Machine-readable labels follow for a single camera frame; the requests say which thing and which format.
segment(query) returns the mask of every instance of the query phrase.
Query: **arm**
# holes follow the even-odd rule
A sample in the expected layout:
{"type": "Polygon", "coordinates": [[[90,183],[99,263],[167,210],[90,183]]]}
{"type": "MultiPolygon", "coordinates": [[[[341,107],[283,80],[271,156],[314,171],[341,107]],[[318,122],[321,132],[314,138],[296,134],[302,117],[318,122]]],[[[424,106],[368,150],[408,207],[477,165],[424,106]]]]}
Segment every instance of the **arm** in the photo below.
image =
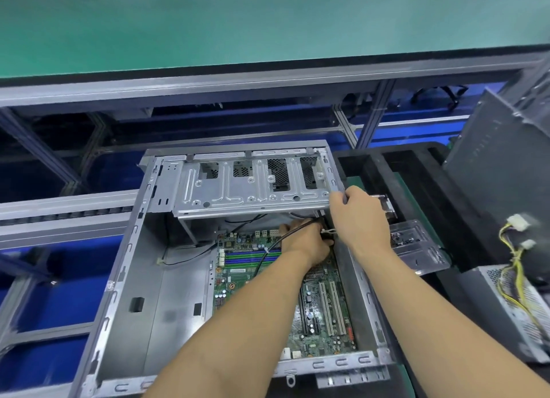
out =
{"type": "MultiPolygon", "coordinates": [[[[295,220],[291,228],[301,223],[295,220]]],[[[285,225],[279,229],[289,231],[285,225]]],[[[265,396],[286,346],[302,279],[329,253],[320,229],[314,223],[284,239],[279,258],[182,346],[145,398],[265,396]]]]}
{"type": "Polygon", "coordinates": [[[331,194],[339,237],[364,268],[430,398],[550,396],[550,385],[448,303],[390,247],[380,202],[358,187],[331,194]]]}

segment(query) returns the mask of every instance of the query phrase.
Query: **motherboard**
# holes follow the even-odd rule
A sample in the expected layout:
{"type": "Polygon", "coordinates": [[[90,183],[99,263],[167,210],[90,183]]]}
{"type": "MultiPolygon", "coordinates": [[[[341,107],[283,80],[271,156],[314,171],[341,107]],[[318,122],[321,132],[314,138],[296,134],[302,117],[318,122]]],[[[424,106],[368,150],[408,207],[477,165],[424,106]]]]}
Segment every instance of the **motherboard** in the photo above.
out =
{"type": "MultiPolygon", "coordinates": [[[[214,288],[214,312],[232,294],[250,282],[269,247],[280,237],[278,230],[228,233],[218,237],[214,288]]],[[[260,272],[280,255],[280,246],[265,258],[260,272]]],[[[312,268],[304,277],[288,342],[280,359],[324,356],[356,350],[340,275],[334,256],[312,268]]]]}

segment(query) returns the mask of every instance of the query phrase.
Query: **white connector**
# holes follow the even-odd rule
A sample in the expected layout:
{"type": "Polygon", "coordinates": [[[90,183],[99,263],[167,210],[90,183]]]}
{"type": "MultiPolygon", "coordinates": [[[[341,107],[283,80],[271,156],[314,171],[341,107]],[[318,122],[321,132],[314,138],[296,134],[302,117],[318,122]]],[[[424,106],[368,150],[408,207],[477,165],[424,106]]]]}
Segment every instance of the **white connector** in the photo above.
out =
{"type": "Polygon", "coordinates": [[[519,245],[524,248],[525,250],[532,249],[537,242],[535,242],[533,239],[527,239],[524,242],[521,242],[519,245]]]}
{"type": "Polygon", "coordinates": [[[523,218],[521,214],[514,214],[509,216],[506,221],[508,224],[512,225],[517,231],[525,231],[529,228],[530,224],[526,219],[523,218]]]}

